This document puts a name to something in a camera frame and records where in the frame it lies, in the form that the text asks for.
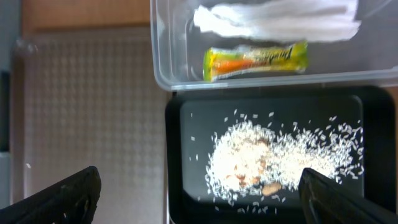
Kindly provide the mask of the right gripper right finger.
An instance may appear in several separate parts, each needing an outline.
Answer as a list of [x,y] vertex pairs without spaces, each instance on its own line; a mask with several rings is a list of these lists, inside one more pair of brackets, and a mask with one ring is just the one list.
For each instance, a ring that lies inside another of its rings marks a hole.
[[397,215],[305,168],[298,191],[307,223],[397,223]]

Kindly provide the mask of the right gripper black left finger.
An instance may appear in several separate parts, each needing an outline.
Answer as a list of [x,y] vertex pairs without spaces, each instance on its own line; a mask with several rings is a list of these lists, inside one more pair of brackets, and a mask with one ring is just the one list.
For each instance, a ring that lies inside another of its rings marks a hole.
[[100,198],[98,169],[89,166],[1,209],[1,223],[91,223]]

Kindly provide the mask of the green orange snack wrapper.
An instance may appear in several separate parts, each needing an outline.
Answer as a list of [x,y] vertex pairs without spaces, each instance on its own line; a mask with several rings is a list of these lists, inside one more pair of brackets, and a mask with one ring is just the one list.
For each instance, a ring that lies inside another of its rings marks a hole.
[[308,67],[307,47],[306,42],[273,47],[212,47],[203,58],[203,79],[213,82],[252,72],[302,72]]

